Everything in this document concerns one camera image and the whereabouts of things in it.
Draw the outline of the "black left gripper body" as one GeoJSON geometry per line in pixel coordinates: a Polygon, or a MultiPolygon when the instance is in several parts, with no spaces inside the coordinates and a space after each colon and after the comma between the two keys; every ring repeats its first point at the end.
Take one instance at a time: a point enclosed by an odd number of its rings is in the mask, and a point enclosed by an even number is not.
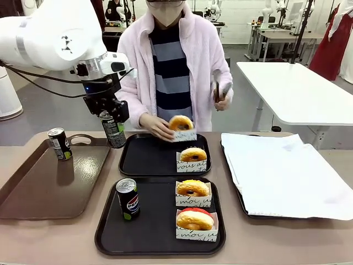
{"type": "Polygon", "coordinates": [[[107,112],[112,111],[113,100],[116,99],[115,93],[121,88],[117,79],[103,78],[82,83],[85,90],[83,100],[87,107],[100,108],[101,112],[104,110],[107,112]]]}

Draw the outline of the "black Pepsi can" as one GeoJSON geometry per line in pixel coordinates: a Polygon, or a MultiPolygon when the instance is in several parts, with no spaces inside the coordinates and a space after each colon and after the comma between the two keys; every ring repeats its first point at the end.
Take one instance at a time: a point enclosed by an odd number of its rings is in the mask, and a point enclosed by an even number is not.
{"type": "Polygon", "coordinates": [[[124,124],[117,123],[106,110],[100,113],[99,118],[109,145],[116,149],[123,147],[126,143],[124,124]]]}
{"type": "Polygon", "coordinates": [[[133,220],[140,214],[140,204],[136,181],[123,178],[116,183],[116,191],[125,220],[133,220]]]}
{"type": "Polygon", "coordinates": [[[72,151],[63,128],[53,128],[47,132],[50,143],[58,160],[65,161],[72,157],[72,151]]]}

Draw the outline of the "white printed paper donut box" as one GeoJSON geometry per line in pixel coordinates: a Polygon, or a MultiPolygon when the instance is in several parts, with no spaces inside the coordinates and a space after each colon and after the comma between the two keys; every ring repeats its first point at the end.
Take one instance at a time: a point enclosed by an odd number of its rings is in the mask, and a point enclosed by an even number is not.
{"type": "Polygon", "coordinates": [[[196,129],[174,131],[172,142],[196,141],[196,129]]]}
{"type": "Polygon", "coordinates": [[[210,182],[204,182],[210,189],[210,195],[206,197],[190,197],[179,195],[176,191],[176,187],[180,182],[176,181],[175,184],[175,205],[184,207],[199,207],[199,208],[210,208],[212,203],[212,188],[210,182]]]}

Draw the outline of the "chocolate glazed donut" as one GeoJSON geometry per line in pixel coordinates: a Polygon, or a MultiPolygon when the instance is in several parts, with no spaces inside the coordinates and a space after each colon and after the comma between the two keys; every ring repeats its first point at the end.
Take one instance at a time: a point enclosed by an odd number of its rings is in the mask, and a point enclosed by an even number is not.
{"type": "Polygon", "coordinates": [[[178,173],[186,172],[206,172],[207,160],[196,162],[183,162],[180,160],[180,152],[176,153],[176,171],[178,173]]]}

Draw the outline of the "brown handled serving tongs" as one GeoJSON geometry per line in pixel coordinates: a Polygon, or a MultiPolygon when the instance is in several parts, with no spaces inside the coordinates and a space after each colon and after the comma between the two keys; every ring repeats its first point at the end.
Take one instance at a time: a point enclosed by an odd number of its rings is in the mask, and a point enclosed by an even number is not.
{"type": "Polygon", "coordinates": [[[221,70],[216,69],[213,71],[213,95],[217,97],[217,100],[222,100],[229,95],[233,84],[231,82],[222,84],[221,82],[221,70]]]}

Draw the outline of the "pink iced donut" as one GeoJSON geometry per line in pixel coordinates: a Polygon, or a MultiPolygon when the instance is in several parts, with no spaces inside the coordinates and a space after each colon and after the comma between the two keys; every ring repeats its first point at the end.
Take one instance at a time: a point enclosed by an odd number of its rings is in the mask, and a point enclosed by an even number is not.
{"type": "Polygon", "coordinates": [[[186,208],[176,216],[176,225],[189,230],[208,231],[214,223],[212,215],[201,208],[186,208]]]}

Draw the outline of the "red glazed donut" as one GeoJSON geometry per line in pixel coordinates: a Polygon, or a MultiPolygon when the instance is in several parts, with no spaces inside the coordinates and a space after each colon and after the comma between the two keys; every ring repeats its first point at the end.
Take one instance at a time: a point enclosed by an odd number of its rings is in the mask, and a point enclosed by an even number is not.
{"type": "Polygon", "coordinates": [[[210,213],[215,221],[211,230],[208,231],[199,231],[199,230],[189,230],[182,227],[178,227],[176,223],[176,238],[184,240],[194,240],[194,241],[206,241],[206,242],[216,242],[218,237],[218,216],[217,213],[210,213]]]}

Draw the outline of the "person's left hand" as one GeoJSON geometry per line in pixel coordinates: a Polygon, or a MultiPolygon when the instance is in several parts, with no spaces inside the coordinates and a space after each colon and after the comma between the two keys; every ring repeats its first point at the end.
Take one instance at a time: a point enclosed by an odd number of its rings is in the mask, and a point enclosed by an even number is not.
{"type": "Polygon", "coordinates": [[[217,111],[225,111],[227,110],[232,103],[232,97],[226,95],[226,97],[222,100],[217,100],[217,97],[213,95],[213,104],[217,111]]]}

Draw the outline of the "grey lab desk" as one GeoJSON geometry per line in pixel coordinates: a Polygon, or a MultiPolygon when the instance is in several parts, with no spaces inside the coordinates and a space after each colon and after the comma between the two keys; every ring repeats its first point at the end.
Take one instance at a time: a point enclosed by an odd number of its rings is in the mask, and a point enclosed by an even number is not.
{"type": "Polygon", "coordinates": [[[105,27],[103,31],[103,37],[104,38],[118,38],[121,36],[121,34],[124,32],[124,28],[122,27],[115,27],[115,26],[110,26],[110,27],[105,27]]]}

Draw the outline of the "person in pink fleece jacket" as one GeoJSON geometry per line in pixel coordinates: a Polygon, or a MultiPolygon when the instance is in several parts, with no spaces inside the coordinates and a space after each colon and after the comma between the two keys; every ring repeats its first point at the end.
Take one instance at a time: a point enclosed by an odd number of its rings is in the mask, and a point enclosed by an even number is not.
{"type": "Polygon", "coordinates": [[[191,119],[198,131],[212,130],[212,72],[224,49],[216,27],[194,14],[185,1],[181,16],[168,27],[149,11],[121,35],[117,50],[137,71],[141,101],[148,114],[169,123],[175,115],[191,119]]]}

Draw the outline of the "bystander in dark clothes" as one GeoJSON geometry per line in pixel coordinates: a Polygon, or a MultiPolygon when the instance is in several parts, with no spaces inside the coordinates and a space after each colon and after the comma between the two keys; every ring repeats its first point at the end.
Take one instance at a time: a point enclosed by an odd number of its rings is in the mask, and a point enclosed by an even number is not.
{"type": "Polygon", "coordinates": [[[90,0],[92,3],[92,6],[95,10],[95,13],[97,15],[100,27],[102,32],[105,30],[105,14],[104,14],[104,8],[103,8],[103,0],[90,0]]]}

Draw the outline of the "bystander in black top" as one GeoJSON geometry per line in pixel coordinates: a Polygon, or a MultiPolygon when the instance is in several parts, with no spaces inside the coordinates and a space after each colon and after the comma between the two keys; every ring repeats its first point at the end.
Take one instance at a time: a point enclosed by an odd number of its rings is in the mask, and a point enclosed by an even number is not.
{"type": "Polygon", "coordinates": [[[121,7],[120,0],[109,0],[105,11],[105,17],[108,21],[119,21],[120,15],[117,12],[117,7],[121,7]]]}

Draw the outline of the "beige face mask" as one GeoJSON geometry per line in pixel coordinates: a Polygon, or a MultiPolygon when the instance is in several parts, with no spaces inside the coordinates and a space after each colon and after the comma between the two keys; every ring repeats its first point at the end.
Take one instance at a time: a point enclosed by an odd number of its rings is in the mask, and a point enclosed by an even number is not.
{"type": "Polygon", "coordinates": [[[174,23],[181,16],[184,0],[146,0],[152,15],[165,27],[174,23]]]}

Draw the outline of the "black tray under paper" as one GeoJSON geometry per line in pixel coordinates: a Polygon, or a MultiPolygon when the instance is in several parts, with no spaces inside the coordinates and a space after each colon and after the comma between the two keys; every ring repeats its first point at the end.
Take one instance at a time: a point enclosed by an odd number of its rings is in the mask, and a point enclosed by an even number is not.
{"type": "MultiPolygon", "coordinates": [[[[228,163],[228,158],[226,156],[226,152],[225,152],[224,146],[222,144],[222,141],[220,141],[220,145],[221,145],[221,149],[223,152],[223,156],[227,161],[229,172],[230,172],[232,179],[233,179],[234,172],[228,163]]],[[[292,218],[292,217],[277,216],[277,215],[252,215],[252,214],[249,214],[249,212],[245,208],[242,193],[239,190],[240,186],[238,184],[236,184],[235,182],[233,182],[233,185],[234,185],[234,190],[236,191],[237,197],[239,199],[242,211],[247,217],[252,218],[252,219],[257,219],[257,220],[303,220],[303,218],[292,218]]]]}

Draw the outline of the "tall white background robot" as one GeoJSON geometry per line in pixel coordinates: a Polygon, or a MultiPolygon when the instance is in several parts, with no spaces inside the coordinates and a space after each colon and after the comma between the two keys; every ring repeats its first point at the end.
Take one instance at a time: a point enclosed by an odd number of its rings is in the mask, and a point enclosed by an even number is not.
{"type": "MultiPolygon", "coordinates": [[[[273,13],[272,0],[264,0],[265,7],[262,9],[263,22],[262,25],[268,24],[270,15],[273,13]]],[[[277,3],[276,10],[280,12],[280,22],[284,20],[286,14],[286,0],[274,0],[277,3]]]]}

